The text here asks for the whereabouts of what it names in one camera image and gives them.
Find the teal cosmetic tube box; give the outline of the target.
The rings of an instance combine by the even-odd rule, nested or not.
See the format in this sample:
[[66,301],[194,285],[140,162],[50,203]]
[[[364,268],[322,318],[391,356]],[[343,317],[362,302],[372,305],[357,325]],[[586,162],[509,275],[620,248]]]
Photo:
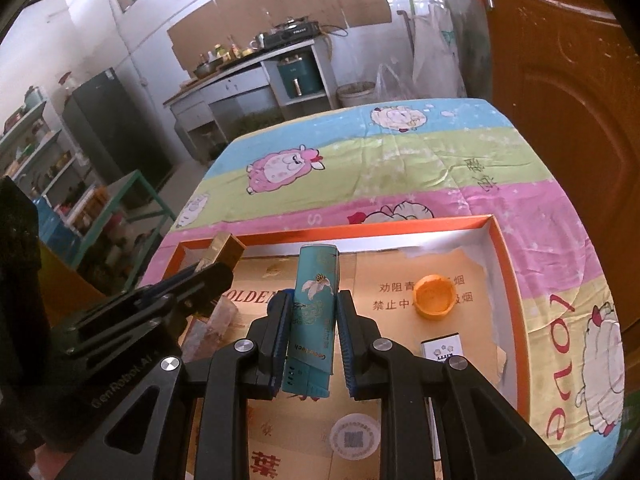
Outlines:
[[300,248],[282,384],[293,396],[319,400],[330,395],[339,282],[340,254],[335,246]]

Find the orange bottle cap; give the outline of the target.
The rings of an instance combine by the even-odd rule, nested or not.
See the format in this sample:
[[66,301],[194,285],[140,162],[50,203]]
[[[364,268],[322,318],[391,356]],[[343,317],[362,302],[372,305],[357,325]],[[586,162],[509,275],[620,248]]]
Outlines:
[[412,288],[413,305],[424,318],[441,320],[457,303],[456,286],[446,276],[425,275]]

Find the white hello kitty box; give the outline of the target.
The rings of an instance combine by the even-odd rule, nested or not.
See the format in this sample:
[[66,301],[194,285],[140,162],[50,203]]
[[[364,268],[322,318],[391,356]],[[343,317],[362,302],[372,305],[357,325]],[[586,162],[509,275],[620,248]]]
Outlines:
[[[463,349],[460,335],[458,333],[452,333],[446,336],[424,340],[421,342],[421,354],[423,359],[435,362],[445,362],[450,356],[462,356]],[[427,421],[430,425],[432,437],[433,457],[435,462],[439,462],[442,459],[442,454],[440,454],[433,399],[428,398],[426,405]]]

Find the gold rectangular box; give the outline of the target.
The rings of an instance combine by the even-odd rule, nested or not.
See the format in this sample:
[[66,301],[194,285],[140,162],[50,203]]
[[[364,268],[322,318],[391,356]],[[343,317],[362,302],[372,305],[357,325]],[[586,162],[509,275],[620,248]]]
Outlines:
[[213,264],[221,263],[233,271],[244,254],[246,246],[229,232],[218,232],[195,267],[200,272]]

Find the white jar lid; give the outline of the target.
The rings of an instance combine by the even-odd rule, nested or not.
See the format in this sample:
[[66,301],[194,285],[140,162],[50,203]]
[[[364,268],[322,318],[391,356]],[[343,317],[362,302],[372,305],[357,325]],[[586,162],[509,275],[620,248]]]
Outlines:
[[344,460],[364,460],[380,446],[380,423],[362,413],[345,415],[333,425],[329,442],[333,452]]

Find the orange shallow cardboard tray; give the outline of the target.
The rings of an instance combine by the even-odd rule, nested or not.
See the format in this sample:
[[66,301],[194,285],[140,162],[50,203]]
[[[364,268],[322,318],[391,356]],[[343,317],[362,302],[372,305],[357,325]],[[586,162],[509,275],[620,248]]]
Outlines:
[[[174,437],[187,446],[192,418],[177,405],[202,399],[195,477],[247,478],[247,404],[273,399],[271,379],[288,374],[278,351],[292,341],[293,309],[291,293],[282,290],[245,337],[208,360],[177,363],[171,381],[160,385],[150,443]],[[350,396],[381,404],[382,478],[525,478],[529,462],[548,454],[529,426],[527,402],[506,400],[467,356],[416,356],[382,336],[347,290],[334,295],[333,311]],[[260,370],[268,378],[259,378]]]

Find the green metal stool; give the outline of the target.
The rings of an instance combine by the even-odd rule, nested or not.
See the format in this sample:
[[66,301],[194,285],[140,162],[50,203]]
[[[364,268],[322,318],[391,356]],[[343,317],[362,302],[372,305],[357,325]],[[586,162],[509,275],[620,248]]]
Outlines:
[[107,186],[91,185],[65,219],[72,231],[91,221],[68,266],[107,295],[128,292],[175,218],[139,170]]

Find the colourful cartoon sheep tablecloth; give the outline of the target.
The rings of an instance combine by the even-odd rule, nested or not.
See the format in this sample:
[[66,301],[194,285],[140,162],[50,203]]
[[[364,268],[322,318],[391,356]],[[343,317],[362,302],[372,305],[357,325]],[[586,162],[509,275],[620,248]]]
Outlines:
[[518,282],[533,428],[574,477],[612,465],[625,372],[620,323],[570,199],[513,125],[483,100],[334,110],[240,136],[190,188],[143,275],[177,246],[350,224],[491,216]]

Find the white bucket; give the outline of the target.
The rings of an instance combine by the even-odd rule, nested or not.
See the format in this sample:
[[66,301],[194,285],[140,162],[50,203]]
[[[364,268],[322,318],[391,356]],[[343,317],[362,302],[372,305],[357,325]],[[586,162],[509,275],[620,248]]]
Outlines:
[[376,99],[376,85],[373,81],[342,84],[336,89],[336,96],[342,107],[371,104]]

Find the dark green refrigerator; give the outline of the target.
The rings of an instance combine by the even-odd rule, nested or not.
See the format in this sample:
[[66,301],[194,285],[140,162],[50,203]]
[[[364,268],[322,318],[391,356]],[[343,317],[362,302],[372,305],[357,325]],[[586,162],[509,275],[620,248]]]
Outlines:
[[169,177],[169,159],[111,68],[73,90],[62,117],[102,182],[138,170],[157,190]]

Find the white kitchen counter cabinet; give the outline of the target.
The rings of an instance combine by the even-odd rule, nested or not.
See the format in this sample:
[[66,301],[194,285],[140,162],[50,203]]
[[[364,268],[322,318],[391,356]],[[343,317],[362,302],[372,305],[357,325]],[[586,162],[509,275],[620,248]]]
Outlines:
[[[239,136],[340,107],[332,42],[319,36],[253,56],[197,82],[164,103],[192,158],[208,164]],[[285,82],[284,66],[302,63],[314,86]]]

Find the teal air fryer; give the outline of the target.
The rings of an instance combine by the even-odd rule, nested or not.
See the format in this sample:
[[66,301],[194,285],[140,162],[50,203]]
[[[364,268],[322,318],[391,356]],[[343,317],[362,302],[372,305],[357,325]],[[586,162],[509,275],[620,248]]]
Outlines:
[[308,96],[322,90],[322,82],[314,60],[307,53],[281,58],[278,71],[286,94],[291,98]]

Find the white plastic sack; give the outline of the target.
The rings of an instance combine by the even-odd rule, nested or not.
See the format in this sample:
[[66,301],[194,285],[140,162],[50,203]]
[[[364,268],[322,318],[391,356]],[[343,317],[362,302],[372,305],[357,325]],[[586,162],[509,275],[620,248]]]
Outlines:
[[490,93],[490,52],[482,23],[428,2],[413,18],[412,83],[421,98],[484,98]]

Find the black gas stove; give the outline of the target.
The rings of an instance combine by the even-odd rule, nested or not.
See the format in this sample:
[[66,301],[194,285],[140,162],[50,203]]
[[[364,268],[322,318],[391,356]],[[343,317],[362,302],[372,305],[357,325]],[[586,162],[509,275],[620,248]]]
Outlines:
[[289,44],[296,44],[321,34],[320,25],[317,21],[308,18],[292,18],[285,23],[279,24],[270,32],[262,34],[262,48],[264,50],[279,49]]

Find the brown wooden door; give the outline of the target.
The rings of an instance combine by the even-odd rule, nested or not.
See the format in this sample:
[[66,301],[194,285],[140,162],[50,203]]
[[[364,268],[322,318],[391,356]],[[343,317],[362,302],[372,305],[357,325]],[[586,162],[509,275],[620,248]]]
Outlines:
[[492,100],[560,182],[639,322],[639,55],[604,0],[492,0]]

